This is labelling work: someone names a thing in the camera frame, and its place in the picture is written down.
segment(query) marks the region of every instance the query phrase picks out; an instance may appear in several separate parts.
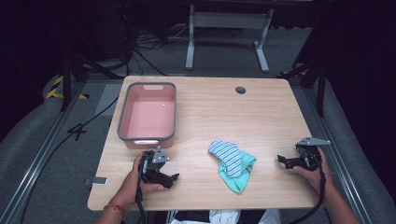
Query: hand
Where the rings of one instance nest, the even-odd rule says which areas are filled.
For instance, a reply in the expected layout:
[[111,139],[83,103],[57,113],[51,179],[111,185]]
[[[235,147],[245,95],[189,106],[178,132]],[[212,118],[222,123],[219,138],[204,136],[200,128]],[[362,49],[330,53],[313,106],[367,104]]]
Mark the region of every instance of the hand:
[[[125,177],[120,189],[109,203],[118,204],[125,209],[134,203],[134,196],[136,195],[137,181],[139,178],[139,164],[142,161],[142,156],[143,153],[140,153],[136,159],[134,159],[134,167],[132,171]],[[151,193],[163,190],[163,186],[160,184],[146,184],[143,181],[140,182],[140,188],[142,189],[143,193]]]
[[[334,181],[332,180],[332,172],[330,171],[329,164],[327,163],[326,156],[324,155],[322,149],[318,147],[318,151],[320,153],[320,157],[322,159],[322,169],[323,173],[326,176],[326,185],[325,189],[332,189],[335,188]],[[315,171],[308,171],[305,170],[303,167],[300,166],[294,166],[293,171],[298,174],[303,176],[305,179],[308,180],[308,182],[314,187],[314,189],[320,193],[320,173],[319,173],[319,168],[317,168]]]

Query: metal stand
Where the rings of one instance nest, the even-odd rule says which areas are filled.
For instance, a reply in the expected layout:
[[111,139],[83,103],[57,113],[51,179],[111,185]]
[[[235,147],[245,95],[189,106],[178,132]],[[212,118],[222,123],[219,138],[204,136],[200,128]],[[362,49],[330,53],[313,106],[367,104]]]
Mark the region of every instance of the metal stand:
[[191,70],[194,58],[194,28],[195,27],[224,27],[242,29],[261,29],[259,41],[254,42],[254,47],[260,66],[264,73],[269,72],[262,46],[267,36],[274,10],[269,9],[267,14],[245,13],[218,13],[218,12],[195,12],[194,6],[190,6],[190,39],[187,49],[186,69]]

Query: wooden table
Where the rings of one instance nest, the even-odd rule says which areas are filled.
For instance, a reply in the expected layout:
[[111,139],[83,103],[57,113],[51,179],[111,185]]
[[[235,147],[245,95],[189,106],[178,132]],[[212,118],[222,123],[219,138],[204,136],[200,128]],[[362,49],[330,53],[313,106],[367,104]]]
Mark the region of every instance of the wooden table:
[[[108,131],[96,176],[105,186],[92,186],[91,210],[102,210],[120,187],[144,149],[129,149],[117,127],[127,87],[139,81],[169,81],[177,86],[175,143],[161,172],[179,173],[171,189],[144,195],[147,211],[313,207],[318,195],[305,179],[277,161],[276,155],[298,156],[295,143],[310,135],[288,81],[269,78],[127,77]],[[235,88],[246,88],[239,94]],[[219,176],[219,161],[208,154],[213,140],[235,143],[257,158],[247,187],[231,191]]]

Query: red bracelet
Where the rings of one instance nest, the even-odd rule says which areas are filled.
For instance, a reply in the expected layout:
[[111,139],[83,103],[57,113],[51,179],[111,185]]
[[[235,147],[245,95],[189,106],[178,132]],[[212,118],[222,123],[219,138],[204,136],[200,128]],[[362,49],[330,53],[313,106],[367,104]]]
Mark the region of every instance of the red bracelet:
[[107,208],[109,208],[109,207],[112,207],[113,210],[120,210],[120,211],[122,212],[122,217],[126,217],[126,210],[125,210],[125,208],[119,206],[118,204],[108,204],[108,205],[106,205],[106,206],[103,208],[103,210],[105,210],[105,209],[107,209]]

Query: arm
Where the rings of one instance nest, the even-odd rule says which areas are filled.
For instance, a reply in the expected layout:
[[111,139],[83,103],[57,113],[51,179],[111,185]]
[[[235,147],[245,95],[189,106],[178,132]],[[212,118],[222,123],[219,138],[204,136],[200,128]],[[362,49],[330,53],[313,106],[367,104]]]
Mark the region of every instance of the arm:
[[[355,224],[361,223],[356,215],[353,213],[349,204],[345,201],[341,193],[338,191],[337,187],[334,184],[332,179],[332,173],[329,168],[329,164],[327,163],[327,159],[321,150],[318,149],[320,153],[320,157],[322,158],[322,168],[323,173],[326,176],[326,185],[325,185],[325,202],[329,206],[330,213],[332,214],[332,221],[335,224]],[[295,166],[293,167],[293,171],[298,175],[306,178],[309,183],[314,187],[314,189],[319,192],[320,189],[320,174],[319,168],[313,172],[305,170],[302,167]]]
[[[137,189],[137,181],[139,178],[139,163],[142,160],[142,154],[139,154],[134,160],[134,167],[132,171],[125,177],[120,189],[114,195],[114,197],[108,202],[108,204],[118,206],[110,206],[104,209],[103,214],[99,217],[97,224],[120,224],[123,218],[122,209],[127,209],[131,204],[134,203],[134,196]],[[150,193],[154,191],[162,191],[163,186],[159,184],[146,184],[140,182],[140,188],[143,193]]]

